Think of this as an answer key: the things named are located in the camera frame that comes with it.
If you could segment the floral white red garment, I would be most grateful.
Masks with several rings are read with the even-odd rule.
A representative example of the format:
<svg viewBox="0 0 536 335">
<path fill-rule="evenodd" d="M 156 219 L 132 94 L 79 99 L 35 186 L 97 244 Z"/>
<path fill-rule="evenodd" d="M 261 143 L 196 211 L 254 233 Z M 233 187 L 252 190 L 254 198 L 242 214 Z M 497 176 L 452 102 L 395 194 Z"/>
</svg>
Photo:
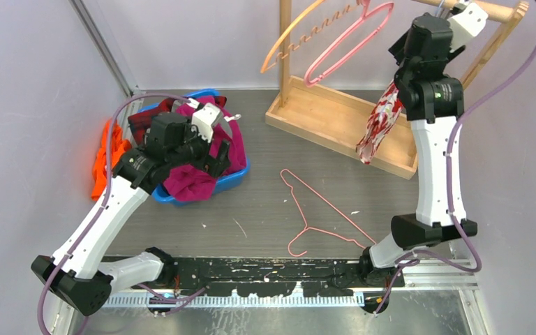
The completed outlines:
<svg viewBox="0 0 536 335">
<path fill-rule="evenodd" d="M 365 134 L 355 146 L 355 151 L 364 164 L 371 163 L 381 142 L 404 109 L 398 93 L 396 85 L 391 81 L 368 118 Z"/>
</svg>

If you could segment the wooden hanger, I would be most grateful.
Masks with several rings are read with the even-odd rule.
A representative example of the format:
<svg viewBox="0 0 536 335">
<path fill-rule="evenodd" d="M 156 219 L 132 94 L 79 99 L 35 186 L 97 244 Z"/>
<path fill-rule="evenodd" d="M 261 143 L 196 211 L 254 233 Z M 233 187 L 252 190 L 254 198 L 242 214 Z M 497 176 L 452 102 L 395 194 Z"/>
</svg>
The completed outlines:
<svg viewBox="0 0 536 335">
<path fill-rule="evenodd" d="M 323 31 L 345 17 L 357 14 L 362 7 L 363 1 L 313 1 L 279 29 L 278 38 L 262 61 L 260 73 L 279 65 Z"/>
</svg>

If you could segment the pink wire hanger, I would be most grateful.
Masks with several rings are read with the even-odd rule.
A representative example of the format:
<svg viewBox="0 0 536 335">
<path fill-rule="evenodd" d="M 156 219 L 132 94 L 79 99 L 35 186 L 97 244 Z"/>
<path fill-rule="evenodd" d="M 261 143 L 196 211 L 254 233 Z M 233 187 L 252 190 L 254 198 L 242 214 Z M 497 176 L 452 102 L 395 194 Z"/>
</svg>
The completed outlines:
<svg viewBox="0 0 536 335">
<path fill-rule="evenodd" d="M 312 236 L 317 238 L 316 247 L 330 240 L 360 249 L 377 244 L 378 240 L 351 218 L 352 213 L 339 209 L 292 170 L 283 168 L 279 177 L 288 190 L 287 201 L 294 205 L 302 222 L 286 245 L 290 256 L 306 257 L 313 250 L 308 240 Z"/>
</svg>

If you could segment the blue wire hanger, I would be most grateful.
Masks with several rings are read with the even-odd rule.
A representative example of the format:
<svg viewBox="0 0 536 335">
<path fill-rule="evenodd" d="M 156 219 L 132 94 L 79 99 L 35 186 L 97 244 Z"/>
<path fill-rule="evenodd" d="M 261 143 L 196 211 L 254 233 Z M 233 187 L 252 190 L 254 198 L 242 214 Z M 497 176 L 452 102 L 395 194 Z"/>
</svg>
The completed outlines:
<svg viewBox="0 0 536 335">
<path fill-rule="evenodd" d="M 442 0 L 439 3 L 438 7 L 435 10 L 434 15 L 442 19 L 448 19 L 452 15 L 451 14 L 452 7 L 451 6 L 445 7 L 444 3 L 445 3 L 445 0 Z"/>
</svg>

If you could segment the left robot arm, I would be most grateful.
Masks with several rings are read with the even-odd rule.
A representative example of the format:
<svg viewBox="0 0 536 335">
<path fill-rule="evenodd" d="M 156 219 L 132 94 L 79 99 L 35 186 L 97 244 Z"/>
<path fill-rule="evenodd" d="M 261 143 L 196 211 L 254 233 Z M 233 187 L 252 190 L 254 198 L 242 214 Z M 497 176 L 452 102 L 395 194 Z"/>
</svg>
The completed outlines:
<svg viewBox="0 0 536 335">
<path fill-rule="evenodd" d="M 191 165 L 211 177 L 230 166 L 230 143 L 222 140 L 211 154 L 214 129 L 240 116 L 199 110 L 186 117 L 164 112 L 152 119 L 144 142 L 122 155 L 110 185 L 72 236 L 53 255 L 39 255 L 31 270 L 45 287 L 83 316 L 93 315 L 116 292 L 141 283 L 159 288 L 173 284 L 174 258 L 156 247 L 116 262 L 103 256 L 134 211 L 165 181 L 174 168 Z"/>
</svg>

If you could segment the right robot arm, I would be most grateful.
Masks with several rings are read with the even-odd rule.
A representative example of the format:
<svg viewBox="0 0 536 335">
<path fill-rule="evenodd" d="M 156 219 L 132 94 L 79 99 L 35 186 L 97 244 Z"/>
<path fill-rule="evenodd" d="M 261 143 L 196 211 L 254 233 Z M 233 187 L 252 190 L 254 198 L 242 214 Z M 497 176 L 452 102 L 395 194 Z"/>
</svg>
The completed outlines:
<svg viewBox="0 0 536 335">
<path fill-rule="evenodd" d="M 379 285 L 410 252 L 427 253 L 432 246 L 477 233 L 476 222 L 464 209 L 459 180 L 464 88 L 445 68 L 485 23 L 486 14 L 479 8 L 448 19 L 425 13 L 390 47 L 398 68 L 371 113 L 357 151 L 368 163 L 404 113 L 419 158 L 419 195 L 416 211 L 394 216 L 390 233 L 360 257 L 357 271 L 367 286 Z"/>
</svg>

